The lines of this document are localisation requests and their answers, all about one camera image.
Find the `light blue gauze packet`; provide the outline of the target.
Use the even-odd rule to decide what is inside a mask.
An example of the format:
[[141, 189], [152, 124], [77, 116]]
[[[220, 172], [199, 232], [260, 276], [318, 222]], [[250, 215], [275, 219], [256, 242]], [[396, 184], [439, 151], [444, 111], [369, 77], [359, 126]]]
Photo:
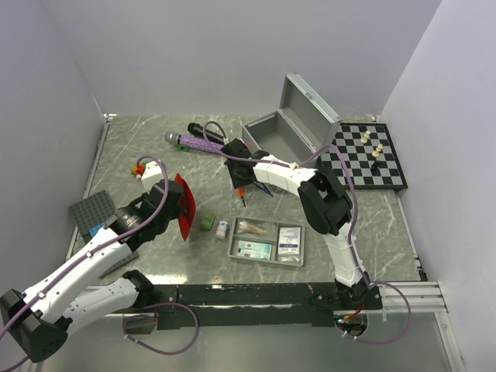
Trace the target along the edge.
[[272, 245], [240, 240], [236, 255], [238, 257], [252, 258], [255, 260], [270, 260]]

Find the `green medicine box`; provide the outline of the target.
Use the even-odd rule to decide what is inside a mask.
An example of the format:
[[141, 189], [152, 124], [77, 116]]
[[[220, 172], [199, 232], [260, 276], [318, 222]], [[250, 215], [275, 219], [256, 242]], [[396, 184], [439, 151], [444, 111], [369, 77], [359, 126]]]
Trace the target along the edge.
[[205, 213], [201, 218], [200, 229], [210, 231], [215, 221], [215, 214], [213, 212]]

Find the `cotton swabs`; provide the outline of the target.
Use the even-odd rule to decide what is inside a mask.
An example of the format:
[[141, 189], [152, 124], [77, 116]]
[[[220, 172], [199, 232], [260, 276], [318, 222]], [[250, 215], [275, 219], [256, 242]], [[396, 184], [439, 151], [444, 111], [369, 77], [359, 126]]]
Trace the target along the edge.
[[236, 227], [236, 234], [249, 233], [258, 236], [266, 236], [267, 230], [263, 226], [259, 226], [247, 220], [240, 220]]

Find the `white blue instruction packet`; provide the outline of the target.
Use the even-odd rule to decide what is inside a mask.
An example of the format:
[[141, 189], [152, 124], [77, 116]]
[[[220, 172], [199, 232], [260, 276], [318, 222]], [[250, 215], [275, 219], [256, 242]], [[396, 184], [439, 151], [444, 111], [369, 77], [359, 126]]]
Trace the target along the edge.
[[282, 226], [278, 230], [276, 260], [281, 263], [302, 265], [301, 227]]

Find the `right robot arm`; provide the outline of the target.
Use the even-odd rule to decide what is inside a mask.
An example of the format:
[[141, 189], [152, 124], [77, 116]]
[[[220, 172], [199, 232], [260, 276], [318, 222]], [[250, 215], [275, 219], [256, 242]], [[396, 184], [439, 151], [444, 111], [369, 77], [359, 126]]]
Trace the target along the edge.
[[338, 147], [325, 145], [317, 154], [328, 149], [338, 157], [351, 195], [346, 193], [333, 169], [284, 162], [265, 151], [251, 153], [240, 139], [231, 140], [218, 153], [226, 158], [234, 188], [261, 182], [299, 197], [308, 224], [323, 235], [331, 254], [339, 307], [364, 310], [374, 293], [353, 241], [358, 217], [357, 196]]

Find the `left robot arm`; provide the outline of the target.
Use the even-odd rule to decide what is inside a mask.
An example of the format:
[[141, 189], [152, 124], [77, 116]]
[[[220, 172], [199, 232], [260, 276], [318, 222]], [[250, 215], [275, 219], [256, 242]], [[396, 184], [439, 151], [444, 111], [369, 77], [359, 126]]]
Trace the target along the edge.
[[76, 255], [39, 283], [1, 296], [4, 333], [9, 333], [39, 363], [54, 355], [79, 329], [121, 309], [147, 310], [154, 286], [138, 270], [125, 272], [92, 293], [83, 291], [112, 265], [164, 233], [169, 222], [185, 222], [195, 200], [180, 176], [161, 178], [153, 187], [116, 210]]

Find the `orange handled scissors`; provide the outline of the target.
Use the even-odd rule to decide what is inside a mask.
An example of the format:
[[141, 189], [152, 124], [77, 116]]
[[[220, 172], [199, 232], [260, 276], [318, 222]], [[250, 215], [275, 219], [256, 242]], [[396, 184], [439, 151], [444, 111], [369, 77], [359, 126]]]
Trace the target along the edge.
[[245, 194], [246, 194], [246, 189], [244, 187], [239, 187], [235, 189], [235, 192], [237, 195], [240, 197], [241, 202], [243, 203], [243, 207], [246, 207], [246, 200], [245, 200]]

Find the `red first aid pouch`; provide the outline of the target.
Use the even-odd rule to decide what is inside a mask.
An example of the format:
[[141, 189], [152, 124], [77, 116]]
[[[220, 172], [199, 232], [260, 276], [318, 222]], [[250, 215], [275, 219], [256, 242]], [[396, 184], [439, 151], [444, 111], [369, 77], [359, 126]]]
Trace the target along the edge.
[[187, 240], [193, 221], [196, 214], [196, 202], [192, 191], [186, 180], [180, 175], [176, 174], [174, 181], [183, 188], [183, 195], [180, 197], [179, 205], [182, 208], [182, 213], [178, 217], [179, 230], [183, 240]]

